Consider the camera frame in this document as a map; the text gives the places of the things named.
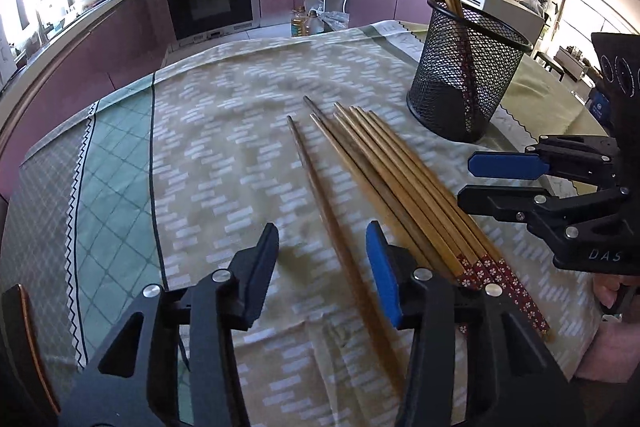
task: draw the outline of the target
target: plastic bag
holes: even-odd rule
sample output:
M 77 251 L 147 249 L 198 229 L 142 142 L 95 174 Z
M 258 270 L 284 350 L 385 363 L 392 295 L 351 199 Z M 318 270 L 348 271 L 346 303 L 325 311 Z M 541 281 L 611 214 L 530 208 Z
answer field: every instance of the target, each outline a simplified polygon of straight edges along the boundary
M 541 17 L 544 17 L 545 15 L 545 11 L 542 8 L 542 4 L 540 4 L 539 0 L 522 0 L 520 1 L 520 4 L 522 4 L 526 8 L 529 8 L 536 15 L 539 15 Z
M 345 30 L 349 27 L 349 14 L 343 12 L 324 12 L 320 14 L 320 20 L 326 22 L 334 32 Z

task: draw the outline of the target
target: metal screw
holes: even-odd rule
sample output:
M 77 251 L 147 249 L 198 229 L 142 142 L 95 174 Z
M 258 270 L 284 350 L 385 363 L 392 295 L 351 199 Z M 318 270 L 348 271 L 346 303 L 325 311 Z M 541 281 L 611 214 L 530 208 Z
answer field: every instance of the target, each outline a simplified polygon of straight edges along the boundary
M 564 229 L 564 235 L 568 239 L 575 239 L 576 237 L 578 237 L 578 229 L 576 229 L 575 227 L 566 227 Z
M 213 279 L 213 282 L 227 282 L 231 279 L 231 272 L 225 269 L 216 270 L 211 274 L 211 278 Z
M 414 279 L 418 281 L 428 281 L 433 277 L 431 270 L 426 268 L 416 268 L 414 270 Z
M 502 295 L 502 287 L 495 283 L 491 283 L 485 286 L 484 291 L 491 297 L 499 297 L 500 295 Z
M 155 297 L 160 293 L 160 286 L 157 284 L 150 284 L 149 286 L 145 286 L 142 290 L 142 295 L 147 298 Z

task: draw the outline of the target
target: floor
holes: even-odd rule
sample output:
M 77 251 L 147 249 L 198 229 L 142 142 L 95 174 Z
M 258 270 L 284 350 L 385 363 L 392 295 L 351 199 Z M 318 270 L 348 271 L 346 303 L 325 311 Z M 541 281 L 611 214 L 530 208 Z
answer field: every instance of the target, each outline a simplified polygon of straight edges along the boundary
M 245 32 L 234 33 L 232 35 L 225 35 L 217 39 L 211 39 L 210 41 L 192 44 L 191 46 L 186 46 L 174 52 L 169 52 L 169 50 L 167 50 L 167 53 L 164 56 L 164 61 L 162 62 L 162 67 L 164 68 L 166 66 L 170 66 L 171 64 L 175 64 L 176 62 L 178 62 L 178 60 L 191 57 L 215 46 L 219 46 L 220 44 L 226 44 L 227 42 L 290 36 L 291 25 L 289 23 L 279 24 L 277 26 L 267 26 L 265 28 L 256 28 L 253 30 L 247 30 Z

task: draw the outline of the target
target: human hand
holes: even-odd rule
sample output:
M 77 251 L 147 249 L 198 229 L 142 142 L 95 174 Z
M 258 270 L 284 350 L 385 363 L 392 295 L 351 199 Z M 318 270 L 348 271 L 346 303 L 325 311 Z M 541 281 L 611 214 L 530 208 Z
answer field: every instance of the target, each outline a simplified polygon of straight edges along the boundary
M 621 284 L 625 286 L 640 286 L 640 277 L 596 273 L 593 276 L 593 293 L 602 304 L 607 308 L 611 308 L 616 302 Z

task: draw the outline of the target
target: green checkered fabric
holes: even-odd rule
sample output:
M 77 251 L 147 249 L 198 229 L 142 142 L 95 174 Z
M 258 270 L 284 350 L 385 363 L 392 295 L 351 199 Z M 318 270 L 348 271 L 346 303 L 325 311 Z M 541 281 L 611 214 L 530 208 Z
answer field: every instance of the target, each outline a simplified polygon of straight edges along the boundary
M 132 298 L 147 284 L 161 281 L 150 215 L 151 111 L 148 88 L 96 115 L 76 240 L 78 300 L 89 359 Z

